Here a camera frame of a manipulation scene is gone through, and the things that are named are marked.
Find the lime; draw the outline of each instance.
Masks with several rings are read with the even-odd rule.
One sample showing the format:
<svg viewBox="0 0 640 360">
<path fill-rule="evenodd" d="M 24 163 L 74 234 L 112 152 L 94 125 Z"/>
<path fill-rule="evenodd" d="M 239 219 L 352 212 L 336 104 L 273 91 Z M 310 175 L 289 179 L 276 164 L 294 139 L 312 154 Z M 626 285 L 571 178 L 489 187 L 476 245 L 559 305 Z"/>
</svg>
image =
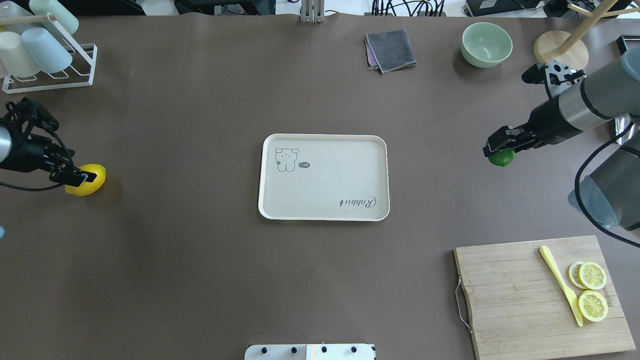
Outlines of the lime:
<svg viewBox="0 0 640 360">
<path fill-rule="evenodd" d="M 600 265 L 590 261 L 582 264 L 578 271 L 580 281 L 591 290 L 602 289 L 607 284 L 607 275 Z"/>
<path fill-rule="evenodd" d="M 609 312 L 607 300 L 594 290 L 585 290 L 580 294 L 578 308 L 582 315 L 592 322 L 602 321 Z"/>
<path fill-rule="evenodd" d="M 494 165 L 498 165 L 499 167 L 505 167 L 513 161 L 514 157 L 515 150 L 506 149 L 489 156 L 489 162 Z"/>
<path fill-rule="evenodd" d="M 576 261 L 571 266 L 569 266 L 569 280 L 579 287 L 580 289 L 587 289 L 587 287 L 580 280 L 580 265 L 584 264 L 584 261 Z"/>
</svg>

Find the wooden cutting board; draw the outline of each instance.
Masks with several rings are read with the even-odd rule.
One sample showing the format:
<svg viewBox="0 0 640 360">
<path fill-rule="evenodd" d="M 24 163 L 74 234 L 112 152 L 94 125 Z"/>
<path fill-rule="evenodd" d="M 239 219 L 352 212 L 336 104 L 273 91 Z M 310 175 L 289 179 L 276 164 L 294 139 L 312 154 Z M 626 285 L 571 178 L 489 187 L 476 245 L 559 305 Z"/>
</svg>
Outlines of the wooden cutting board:
<svg viewBox="0 0 640 360">
<path fill-rule="evenodd" d="M 546 245 L 567 285 L 575 261 L 593 261 L 607 273 L 600 290 L 609 304 L 601 322 L 578 327 L 556 279 L 540 255 Z M 467 298 L 477 360 L 538 360 L 636 349 L 595 236 L 458 247 L 458 274 Z"/>
</svg>

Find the cloth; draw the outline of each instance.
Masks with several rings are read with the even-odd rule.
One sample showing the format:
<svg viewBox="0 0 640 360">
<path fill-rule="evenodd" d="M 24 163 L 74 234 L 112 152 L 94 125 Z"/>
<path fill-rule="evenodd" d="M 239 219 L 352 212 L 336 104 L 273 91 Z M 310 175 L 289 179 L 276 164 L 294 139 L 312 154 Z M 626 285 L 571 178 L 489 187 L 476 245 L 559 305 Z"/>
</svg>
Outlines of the cloth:
<svg viewBox="0 0 640 360">
<path fill-rule="evenodd" d="M 387 31 L 385 33 L 365 34 L 367 61 L 370 69 L 380 69 L 387 73 L 407 66 L 415 66 L 415 55 L 406 29 Z"/>
</svg>

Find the white tray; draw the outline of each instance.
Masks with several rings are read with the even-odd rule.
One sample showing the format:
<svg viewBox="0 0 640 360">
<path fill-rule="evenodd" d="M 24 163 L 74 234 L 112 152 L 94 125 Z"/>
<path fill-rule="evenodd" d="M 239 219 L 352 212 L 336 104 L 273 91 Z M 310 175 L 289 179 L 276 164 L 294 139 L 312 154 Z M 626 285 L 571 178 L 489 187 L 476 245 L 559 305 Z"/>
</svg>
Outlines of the white tray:
<svg viewBox="0 0 640 360">
<path fill-rule="evenodd" d="M 272 220 L 380 221 L 389 214 L 387 145 L 373 135 L 270 135 L 258 209 Z"/>
</svg>

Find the green bowl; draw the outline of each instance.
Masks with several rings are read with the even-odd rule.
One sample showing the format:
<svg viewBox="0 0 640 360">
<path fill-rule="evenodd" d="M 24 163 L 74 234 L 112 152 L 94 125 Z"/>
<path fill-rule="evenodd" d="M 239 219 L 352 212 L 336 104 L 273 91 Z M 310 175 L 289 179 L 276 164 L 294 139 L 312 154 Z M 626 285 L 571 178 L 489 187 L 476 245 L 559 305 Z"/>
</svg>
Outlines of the green bowl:
<svg viewBox="0 0 640 360">
<path fill-rule="evenodd" d="M 471 24 L 462 33 L 462 56 L 475 67 L 493 67 L 511 55 L 511 37 L 489 22 Z"/>
</svg>

